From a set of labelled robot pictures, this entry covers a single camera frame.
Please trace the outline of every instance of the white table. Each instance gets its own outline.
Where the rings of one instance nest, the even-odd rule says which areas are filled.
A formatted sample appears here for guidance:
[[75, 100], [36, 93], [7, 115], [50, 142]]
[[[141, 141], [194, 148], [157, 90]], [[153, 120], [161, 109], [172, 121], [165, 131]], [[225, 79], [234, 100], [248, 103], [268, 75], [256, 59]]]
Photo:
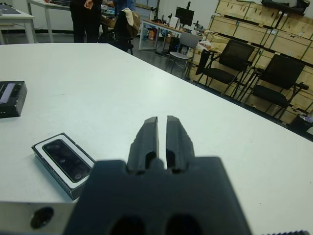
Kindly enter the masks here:
[[[27, 0], [28, 12], [31, 15], [32, 15], [31, 4], [36, 5], [36, 6], [40, 6], [40, 7], [45, 9], [45, 20], [47, 22], [49, 38], [50, 38], [50, 42], [53, 43], [54, 40], [53, 40], [53, 34], [52, 34], [52, 27], [51, 27], [51, 20], [50, 20], [49, 9], [69, 11], [70, 10], [69, 6], [61, 6], [61, 5], [57, 5], [57, 4], [53, 4], [53, 3], [46, 3], [44, 0]], [[104, 12], [104, 11], [102, 11], [102, 15], [109, 16], [109, 17], [113, 17], [114, 16], [114, 14], [111, 14], [111, 13], [108, 13], [108, 12]]]
[[[35, 43], [34, 40], [34, 27], [33, 27], [33, 19], [34, 17], [28, 15], [22, 11], [17, 10], [20, 14], [3, 14], [0, 16], [0, 23], [12, 23], [12, 24], [24, 24], [25, 32], [29, 43]], [[4, 45], [3, 35], [1, 33], [0, 27], [0, 44]]]
[[221, 157], [253, 234], [313, 234], [312, 142], [108, 44], [5, 45], [0, 71], [28, 89], [22, 116], [0, 119], [0, 201], [70, 201], [31, 149], [61, 132], [95, 160], [126, 161], [158, 116], [165, 161], [174, 115], [196, 156]]

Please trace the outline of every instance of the computer monitor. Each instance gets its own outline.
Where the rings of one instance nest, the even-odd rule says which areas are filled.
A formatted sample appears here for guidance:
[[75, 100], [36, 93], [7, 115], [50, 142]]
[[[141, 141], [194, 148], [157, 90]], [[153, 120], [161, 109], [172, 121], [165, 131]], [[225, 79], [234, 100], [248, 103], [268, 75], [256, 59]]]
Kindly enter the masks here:
[[181, 24], [187, 24], [189, 26], [192, 25], [192, 20], [194, 18], [194, 11], [177, 7], [176, 9], [176, 17], [180, 18], [180, 23]]

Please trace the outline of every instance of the chair backrest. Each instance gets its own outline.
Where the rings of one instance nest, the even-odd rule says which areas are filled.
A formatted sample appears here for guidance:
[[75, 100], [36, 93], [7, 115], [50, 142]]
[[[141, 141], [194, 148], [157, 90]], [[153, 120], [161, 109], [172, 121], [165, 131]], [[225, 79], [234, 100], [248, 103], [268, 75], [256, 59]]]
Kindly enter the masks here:
[[127, 18], [126, 18], [126, 13], [124, 11], [122, 11], [116, 22], [115, 22], [115, 26], [114, 26], [114, 33], [117, 39], [119, 38], [130, 38], [131, 35], [127, 29]]
[[304, 68], [301, 61], [274, 55], [260, 79], [284, 89], [290, 89]]
[[181, 44], [184, 44], [185, 46], [195, 48], [200, 40], [199, 36], [193, 35], [191, 33], [182, 33], [179, 41]]
[[210, 52], [205, 50], [205, 49], [203, 49], [203, 51], [201, 53], [200, 62], [198, 64], [198, 68], [197, 68], [197, 71], [196, 71], [196, 75], [199, 75], [200, 73], [203, 72], [209, 57], [210, 57]]
[[220, 56], [220, 64], [237, 71], [243, 71], [254, 47], [235, 40], [229, 40]]

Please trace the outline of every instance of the black office chair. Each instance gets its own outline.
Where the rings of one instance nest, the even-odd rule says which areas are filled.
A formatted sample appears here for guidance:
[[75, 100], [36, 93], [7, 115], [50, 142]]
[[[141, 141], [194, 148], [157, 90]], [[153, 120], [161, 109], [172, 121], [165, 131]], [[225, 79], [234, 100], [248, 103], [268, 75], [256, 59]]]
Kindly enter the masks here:
[[[301, 91], [301, 89], [307, 90], [309, 88], [303, 83], [296, 83], [303, 68], [304, 64], [300, 61], [285, 57], [283, 55], [274, 55], [265, 71], [263, 71], [262, 74], [259, 76], [257, 82], [252, 88], [251, 93], [245, 100], [245, 103], [248, 101], [251, 95], [254, 95], [271, 102], [270, 106], [265, 112], [270, 109], [272, 104], [280, 106], [281, 108], [273, 116], [275, 117], [283, 109], [282, 113], [277, 119], [277, 121], [279, 121], [286, 111], [287, 107], [291, 103], [292, 99]], [[269, 82], [282, 89], [280, 92], [277, 92], [270, 88], [257, 85], [259, 80]], [[292, 96], [290, 99], [287, 99], [283, 94], [281, 94], [281, 92], [283, 91], [283, 89], [289, 90], [291, 87], [293, 87]]]
[[125, 12], [121, 12], [116, 20], [113, 30], [108, 30], [108, 27], [102, 23], [103, 33], [99, 38], [99, 43], [109, 43], [114, 47], [117, 47], [125, 52], [128, 50], [133, 54], [133, 36], [127, 29], [127, 18]]
[[[226, 93], [226, 91], [228, 90], [228, 88], [230, 87], [230, 85], [237, 79], [238, 74], [240, 74], [241, 72], [243, 72], [243, 74], [242, 74], [240, 82], [242, 81], [242, 79], [244, 77], [244, 71], [246, 71], [247, 66], [249, 64], [251, 64], [248, 62], [248, 60], [249, 60], [253, 51], [254, 51], [253, 46], [250, 46], [248, 44], [241, 43], [238, 41], [234, 41], [234, 40], [230, 40], [227, 43], [222, 54], [215, 57], [215, 58], [214, 58], [215, 52], [207, 52], [207, 51], [203, 50], [202, 54], [201, 54], [200, 63], [198, 65], [198, 69], [196, 72], [196, 75], [198, 75], [200, 73], [202, 73], [202, 75], [198, 79], [197, 85], [199, 84], [199, 81], [203, 75], [206, 75], [205, 85], [207, 84], [208, 77], [211, 77], [209, 87], [210, 87], [210, 84], [211, 84], [213, 79], [216, 79], [220, 82], [228, 84], [227, 88], [225, 89], [225, 91], [221, 95], [221, 96], [223, 96]], [[205, 68], [207, 60], [210, 56], [208, 53], [211, 53], [212, 57], [211, 57], [210, 63]], [[236, 75], [230, 74], [230, 73], [225, 72], [224, 70], [221, 70], [218, 68], [211, 68], [212, 62], [217, 60], [218, 58], [220, 59], [219, 60], [220, 64], [225, 65], [227, 67], [230, 67], [231, 69], [238, 71], [236, 73]]]

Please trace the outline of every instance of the office equipment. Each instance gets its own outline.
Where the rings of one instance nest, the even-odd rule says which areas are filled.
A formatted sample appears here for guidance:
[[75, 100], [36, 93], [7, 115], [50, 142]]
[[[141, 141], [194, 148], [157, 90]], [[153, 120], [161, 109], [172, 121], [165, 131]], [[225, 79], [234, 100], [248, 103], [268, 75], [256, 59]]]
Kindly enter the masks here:
[[180, 18], [180, 23], [185, 25], [192, 25], [192, 20], [194, 18], [194, 11], [177, 7], [175, 16]]
[[91, 156], [65, 133], [41, 141], [32, 149], [69, 197], [79, 197], [94, 165]]
[[0, 118], [19, 117], [26, 99], [23, 81], [0, 82]]
[[[253, 51], [254, 51], [254, 47], [251, 45], [241, 43], [235, 40], [230, 40], [227, 43], [226, 48], [224, 49], [221, 55], [213, 58], [214, 53], [212, 54], [211, 61], [205, 68], [205, 65], [208, 59], [208, 56], [206, 54], [208, 52], [205, 52], [205, 50], [203, 50], [202, 53], [205, 56], [205, 58], [203, 58], [204, 61], [200, 61], [201, 66], [198, 67], [197, 72], [196, 72], [196, 75], [202, 73], [201, 77], [197, 81], [197, 85], [203, 75], [206, 75], [205, 85], [207, 84], [208, 77], [211, 77], [209, 86], [213, 79], [216, 79], [222, 83], [228, 84], [227, 88], [221, 93], [221, 96], [223, 96], [228, 90], [228, 88], [230, 87], [230, 85], [237, 79], [237, 76], [241, 72], [243, 72], [241, 79], [240, 79], [240, 81], [242, 81], [244, 77], [244, 71], [246, 70], [248, 66], [248, 60]], [[218, 68], [211, 68], [212, 63], [216, 61], [218, 58], [219, 58], [220, 64], [236, 70], [237, 73], [235, 75], [232, 75], [224, 70], [221, 70]]]
[[[278, 117], [280, 120], [287, 107], [291, 103], [292, 99], [302, 90], [308, 90], [309, 87], [304, 84], [297, 84], [296, 81], [304, 68], [304, 63], [297, 61], [293, 58], [288, 58], [283, 55], [275, 54], [265, 71], [258, 77], [251, 93], [247, 97], [245, 103], [251, 95], [255, 95], [259, 98], [271, 102], [270, 106], [265, 112], [272, 106], [272, 104], [278, 105], [281, 108], [273, 115], [275, 117], [281, 110], [282, 113]], [[292, 87], [292, 95], [290, 98], [286, 98], [281, 91], [277, 92], [273, 89], [267, 88], [262, 85], [258, 85], [259, 80], [269, 82], [275, 86], [289, 90]]]

